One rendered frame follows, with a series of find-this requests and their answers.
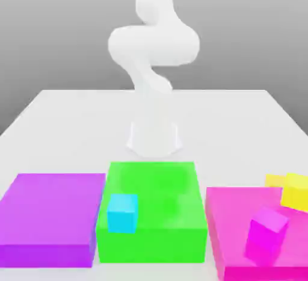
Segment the small cyan cube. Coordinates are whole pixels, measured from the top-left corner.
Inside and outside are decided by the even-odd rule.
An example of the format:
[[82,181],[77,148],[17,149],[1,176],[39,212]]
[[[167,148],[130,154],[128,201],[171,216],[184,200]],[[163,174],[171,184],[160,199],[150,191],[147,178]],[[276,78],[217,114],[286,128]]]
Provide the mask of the small cyan cube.
[[138,223],[138,195],[111,194],[107,206],[110,233],[135,233]]

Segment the small orange-yellow cube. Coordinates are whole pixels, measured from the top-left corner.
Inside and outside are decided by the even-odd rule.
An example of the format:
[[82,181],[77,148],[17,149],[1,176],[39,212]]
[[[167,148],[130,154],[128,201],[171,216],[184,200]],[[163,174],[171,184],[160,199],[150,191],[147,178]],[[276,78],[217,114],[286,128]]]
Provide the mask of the small orange-yellow cube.
[[285,181],[286,181],[286,176],[276,175],[276,174],[266,174],[265,176],[266,187],[283,188],[285,185]]

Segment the small magenta cube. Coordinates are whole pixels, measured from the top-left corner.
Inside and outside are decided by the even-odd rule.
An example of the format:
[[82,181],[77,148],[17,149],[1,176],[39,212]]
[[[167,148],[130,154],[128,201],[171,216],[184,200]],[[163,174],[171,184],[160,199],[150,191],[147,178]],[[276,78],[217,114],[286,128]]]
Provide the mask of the small magenta cube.
[[245,256],[258,266],[272,266],[277,260],[289,227],[289,218],[266,206],[251,218]]

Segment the small yellow cube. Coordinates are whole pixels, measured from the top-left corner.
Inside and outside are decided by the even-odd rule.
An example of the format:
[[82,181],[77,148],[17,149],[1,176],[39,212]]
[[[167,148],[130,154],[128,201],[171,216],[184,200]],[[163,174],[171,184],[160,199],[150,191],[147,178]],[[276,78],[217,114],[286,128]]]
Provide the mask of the small yellow cube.
[[308,213],[308,176],[288,173],[285,177],[280,204]]

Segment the large green box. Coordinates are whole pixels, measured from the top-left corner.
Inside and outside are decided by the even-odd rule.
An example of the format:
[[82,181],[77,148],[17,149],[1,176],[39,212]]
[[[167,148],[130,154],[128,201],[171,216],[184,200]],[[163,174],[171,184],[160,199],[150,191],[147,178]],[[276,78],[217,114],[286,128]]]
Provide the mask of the large green box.
[[[138,196],[135,233],[108,230],[113,194]],[[193,162],[114,161],[96,225],[101,263],[202,263],[208,227]]]

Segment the large pink box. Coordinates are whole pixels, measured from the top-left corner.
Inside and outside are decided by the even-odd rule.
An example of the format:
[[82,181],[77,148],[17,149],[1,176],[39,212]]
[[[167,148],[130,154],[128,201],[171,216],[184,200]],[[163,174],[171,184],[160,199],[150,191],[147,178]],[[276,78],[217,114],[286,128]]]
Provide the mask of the large pink box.
[[[280,188],[209,187],[205,210],[219,281],[308,281],[308,214],[280,206]],[[282,244],[249,239],[261,208],[288,218]]]

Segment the large purple box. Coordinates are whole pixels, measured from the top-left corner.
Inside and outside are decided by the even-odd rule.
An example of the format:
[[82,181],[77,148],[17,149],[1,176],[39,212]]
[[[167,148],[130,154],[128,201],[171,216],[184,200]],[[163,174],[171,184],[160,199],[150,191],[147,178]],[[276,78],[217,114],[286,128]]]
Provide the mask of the large purple box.
[[90,268],[104,173],[21,173],[0,199],[0,268]]

